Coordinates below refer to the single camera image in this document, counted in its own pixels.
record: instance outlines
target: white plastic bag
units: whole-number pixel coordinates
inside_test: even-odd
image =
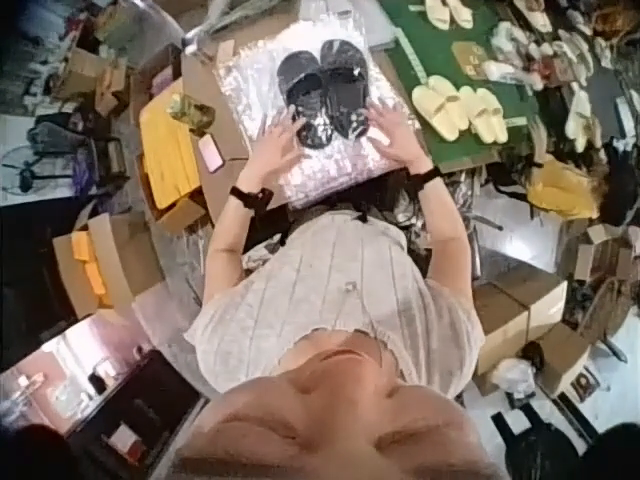
[[[491,372],[489,379],[505,392],[522,398],[536,388],[533,365],[521,358],[502,360]]]

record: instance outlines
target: woman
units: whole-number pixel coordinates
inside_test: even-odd
[[[202,373],[223,392],[182,450],[191,472],[494,478],[473,424],[451,401],[471,379],[484,341],[462,219],[406,116],[376,104],[367,114],[389,139],[371,139],[374,147],[420,184],[428,278],[397,228],[358,221],[353,211],[300,226],[245,278],[241,253],[253,212],[230,196],[209,246],[204,307],[185,335]],[[300,159],[295,134],[303,122],[287,116],[267,129],[239,190],[259,192]]]

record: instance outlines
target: woman's right hand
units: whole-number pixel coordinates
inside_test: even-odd
[[[424,173],[433,168],[431,157],[420,146],[409,118],[402,110],[380,105],[372,100],[369,100],[367,107],[367,118],[371,126],[379,129],[389,139],[389,144],[385,145],[369,137],[380,155],[406,167],[412,174]]]

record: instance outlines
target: sandal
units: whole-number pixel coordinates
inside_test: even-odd
[[[367,133],[365,115],[369,98],[369,68],[362,51],[346,40],[322,45],[320,63],[327,82],[327,110],[331,125],[346,139]]]
[[[300,144],[314,150],[329,145],[333,129],[325,108],[327,89],[315,55],[307,50],[287,55],[278,67],[278,87],[287,107],[295,107],[293,120],[307,119],[297,133]]]

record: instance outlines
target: black slipper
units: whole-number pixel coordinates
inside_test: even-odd
[[[346,40],[322,45],[320,63],[327,77],[327,109],[333,128],[347,139],[369,130],[364,109],[369,98],[369,69],[362,51]]]
[[[278,87],[287,106],[295,106],[294,121],[307,119],[298,130],[300,144],[313,149],[329,145],[333,128],[326,110],[327,89],[315,55],[307,50],[287,55],[278,67]]]

